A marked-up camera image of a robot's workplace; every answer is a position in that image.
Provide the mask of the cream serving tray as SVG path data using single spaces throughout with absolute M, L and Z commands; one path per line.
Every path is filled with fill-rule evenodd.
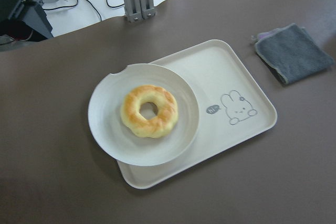
M 119 162 L 124 180 L 136 189 L 153 187 L 272 128 L 277 111 L 232 48 L 209 40 L 155 61 L 179 74 L 194 91 L 200 110 L 192 145 L 157 166 Z

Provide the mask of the glazed donut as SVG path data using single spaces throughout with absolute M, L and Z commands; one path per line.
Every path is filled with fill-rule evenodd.
M 146 119 L 141 106 L 153 103 L 157 114 Z M 168 135 L 178 121 L 178 105 L 175 97 L 162 87 L 151 84 L 141 85 L 131 90 L 123 100 L 120 109 L 123 124 L 138 137 L 160 138 Z

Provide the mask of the white round plate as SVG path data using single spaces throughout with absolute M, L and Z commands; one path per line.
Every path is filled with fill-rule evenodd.
M 163 87 L 177 101 L 177 124 L 164 137 L 137 137 L 121 121 L 124 97 L 142 84 Z M 88 107 L 89 127 L 98 145 L 113 158 L 135 166 L 161 165 L 177 158 L 195 139 L 199 120 L 197 99 L 189 84 L 172 70 L 149 63 L 108 74 L 96 86 Z

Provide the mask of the grey folded cloth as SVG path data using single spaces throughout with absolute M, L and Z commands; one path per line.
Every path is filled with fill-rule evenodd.
M 335 64 L 305 28 L 295 23 L 259 33 L 255 51 L 283 85 L 295 83 Z

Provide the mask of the black plastic platform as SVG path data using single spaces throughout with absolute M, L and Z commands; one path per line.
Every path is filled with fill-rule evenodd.
M 14 40 L 53 38 L 42 0 L 1 0 L 1 35 Z

